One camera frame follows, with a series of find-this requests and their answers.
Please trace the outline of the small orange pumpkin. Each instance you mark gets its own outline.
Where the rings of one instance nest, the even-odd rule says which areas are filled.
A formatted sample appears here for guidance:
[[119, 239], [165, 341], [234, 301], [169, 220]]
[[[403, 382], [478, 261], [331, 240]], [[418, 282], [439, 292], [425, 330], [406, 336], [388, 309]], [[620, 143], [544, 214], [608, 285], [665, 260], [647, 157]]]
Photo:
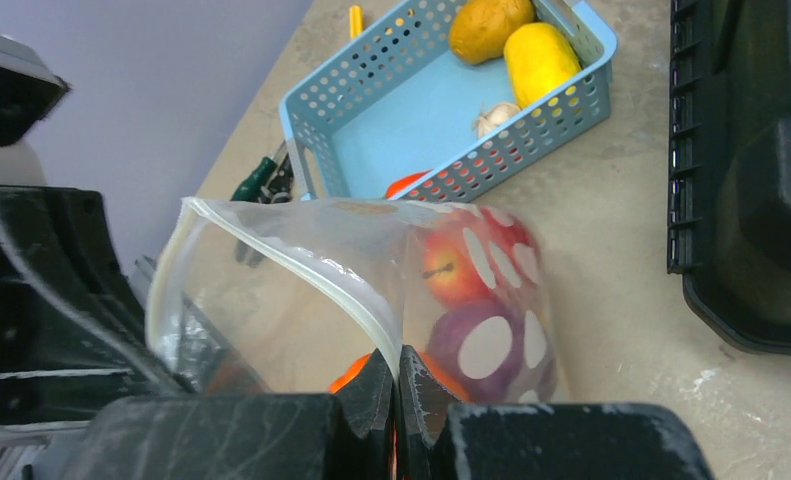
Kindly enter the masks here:
[[448, 406], [469, 399], [466, 389], [425, 352], [407, 349], [407, 393], [397, 396], [391, 375], [375, 350], [356, 360], [329, 387], [342, 404], [348, 425], [360, 438], [358, 470], [362, 479], [441, 479], [432, 460]]

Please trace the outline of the light blue plastic basket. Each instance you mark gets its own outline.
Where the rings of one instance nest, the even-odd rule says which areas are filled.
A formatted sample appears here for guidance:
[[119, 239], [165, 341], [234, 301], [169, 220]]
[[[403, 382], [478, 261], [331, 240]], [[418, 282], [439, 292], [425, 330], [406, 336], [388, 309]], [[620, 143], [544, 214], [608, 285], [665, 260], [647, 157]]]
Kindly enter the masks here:
[[513, 100], [502, 60], [477, 67], [449, 50], [458, 1], [404, 1], [283, 98], [279, 112], [300, 196], [469, 202], [610, 114], [613, 30], [584, 1], [539, 1], [540, 20], [582, 69], [485, 136], [473, 123]]

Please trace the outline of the red apple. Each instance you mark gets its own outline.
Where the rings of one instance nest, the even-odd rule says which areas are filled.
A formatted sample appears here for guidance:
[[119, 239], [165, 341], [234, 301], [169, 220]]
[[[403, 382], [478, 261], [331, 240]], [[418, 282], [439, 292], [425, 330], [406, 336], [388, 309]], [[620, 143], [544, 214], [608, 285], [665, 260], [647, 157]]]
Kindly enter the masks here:
[[540, 243], [517, 216], [467, 203], [443, 203], [439, 213], [424, 237], [421, 274], [442, 305], [525, 301], [543, 284]]

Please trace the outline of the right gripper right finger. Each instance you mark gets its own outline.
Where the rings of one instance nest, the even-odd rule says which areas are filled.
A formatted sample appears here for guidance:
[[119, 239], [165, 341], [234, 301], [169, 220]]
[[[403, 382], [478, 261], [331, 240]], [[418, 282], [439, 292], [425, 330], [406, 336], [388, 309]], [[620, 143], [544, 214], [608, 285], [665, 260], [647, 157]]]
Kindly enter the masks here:
[[710, 479], [688, 427], [646, 403], [462, 403], [410, 346], [399, 372], [402, 479]]

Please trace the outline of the yellow squash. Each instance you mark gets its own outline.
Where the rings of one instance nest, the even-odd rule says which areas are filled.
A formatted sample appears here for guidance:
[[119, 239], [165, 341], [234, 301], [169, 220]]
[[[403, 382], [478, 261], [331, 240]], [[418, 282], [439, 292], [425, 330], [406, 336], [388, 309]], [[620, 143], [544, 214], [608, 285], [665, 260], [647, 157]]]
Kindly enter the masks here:
[[503, 57], [511, 90], [521, 109], [538, 102], [582, 70], [570, 42], [546, 22], [518, 28], [507, 39]]

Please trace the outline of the red onion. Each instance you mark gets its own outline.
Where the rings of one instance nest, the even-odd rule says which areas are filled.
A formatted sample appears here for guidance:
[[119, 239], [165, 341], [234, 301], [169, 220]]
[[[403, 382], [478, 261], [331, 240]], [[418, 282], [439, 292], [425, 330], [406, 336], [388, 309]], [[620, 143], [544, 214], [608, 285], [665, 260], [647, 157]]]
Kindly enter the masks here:
[[537, 309], [467, 302], [439, 317], [425, 352], [473, 402], [535, 403], [557, 392], [557, 359]]

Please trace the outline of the polka dot zip bag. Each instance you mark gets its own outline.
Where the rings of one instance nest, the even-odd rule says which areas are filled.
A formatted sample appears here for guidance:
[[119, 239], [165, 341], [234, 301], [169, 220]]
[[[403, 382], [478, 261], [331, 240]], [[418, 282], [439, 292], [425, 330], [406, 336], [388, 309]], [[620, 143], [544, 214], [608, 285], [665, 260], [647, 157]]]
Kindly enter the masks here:
[[[147, 344], [186, 375], [210, 343], [226, 346], [267, 392], [329, 391], [375, 350], [398, 373], [402, 349], [425, 352], [436, 321], [457, 307], [438, 302], [421, 274], [441, 204], [186, 198], [149, 290]], [[557, 359], [549, 400], [557, 401], [567, 388], [543, 258], [542, 269], [543, 284], [527, 300], [489, 300], [539, 311]]]

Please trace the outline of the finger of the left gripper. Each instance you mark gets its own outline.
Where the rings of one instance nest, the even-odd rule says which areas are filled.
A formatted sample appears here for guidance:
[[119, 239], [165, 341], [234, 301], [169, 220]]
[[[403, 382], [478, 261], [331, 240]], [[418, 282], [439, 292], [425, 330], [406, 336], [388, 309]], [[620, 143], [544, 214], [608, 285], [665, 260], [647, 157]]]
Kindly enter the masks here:
[[0, 185], [0, 430], [76, 427], [181, 389], [146, 345], [102, 196]]

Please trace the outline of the yellow lemon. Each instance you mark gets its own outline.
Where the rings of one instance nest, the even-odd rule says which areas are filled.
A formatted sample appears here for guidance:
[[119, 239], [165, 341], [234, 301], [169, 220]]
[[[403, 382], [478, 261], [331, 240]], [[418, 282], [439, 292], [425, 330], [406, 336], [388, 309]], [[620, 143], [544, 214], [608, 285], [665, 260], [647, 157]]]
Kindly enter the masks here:
[[529, 0], [467, 1], [454, 16], [449, 49], [461, 62], [479, 65], [501, 57], [507, 39], [535, 19]]

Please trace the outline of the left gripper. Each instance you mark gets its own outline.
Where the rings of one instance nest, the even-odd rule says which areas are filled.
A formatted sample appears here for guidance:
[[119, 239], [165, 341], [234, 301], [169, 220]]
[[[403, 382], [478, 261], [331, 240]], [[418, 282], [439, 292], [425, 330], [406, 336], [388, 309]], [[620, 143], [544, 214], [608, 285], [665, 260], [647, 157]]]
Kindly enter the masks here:
[[70, 91], [32, 48], [0, 35], [0, 147], [20, 141]]

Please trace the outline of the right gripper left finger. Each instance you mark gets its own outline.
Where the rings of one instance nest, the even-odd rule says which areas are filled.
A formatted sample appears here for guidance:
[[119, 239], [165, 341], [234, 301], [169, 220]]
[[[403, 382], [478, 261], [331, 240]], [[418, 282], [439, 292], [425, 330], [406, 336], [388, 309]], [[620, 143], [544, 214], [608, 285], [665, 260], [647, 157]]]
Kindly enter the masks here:
[[335, 395], [130, 397], [105, 407], [66, 479], [362, 479]]

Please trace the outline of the garlic bulb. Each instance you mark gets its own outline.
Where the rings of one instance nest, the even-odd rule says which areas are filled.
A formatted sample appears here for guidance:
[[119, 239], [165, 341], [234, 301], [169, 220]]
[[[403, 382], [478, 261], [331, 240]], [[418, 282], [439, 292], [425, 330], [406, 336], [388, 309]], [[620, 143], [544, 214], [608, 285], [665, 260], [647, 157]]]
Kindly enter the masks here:
[[476, 138], [481, 139], [490, 134], [521, 112], [521, 108], [510, 102], [500, 102], [488, 110], [481, 111], [472, 123]]

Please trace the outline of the black plastic toolbox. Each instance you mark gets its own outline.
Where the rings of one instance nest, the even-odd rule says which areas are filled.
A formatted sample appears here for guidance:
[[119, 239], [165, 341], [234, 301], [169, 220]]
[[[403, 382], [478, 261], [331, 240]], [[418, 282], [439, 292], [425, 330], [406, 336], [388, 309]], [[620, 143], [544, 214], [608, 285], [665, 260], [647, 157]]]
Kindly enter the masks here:
[[791, 1], [670, 13], [667, 269], [727, 343], [791, 356]]

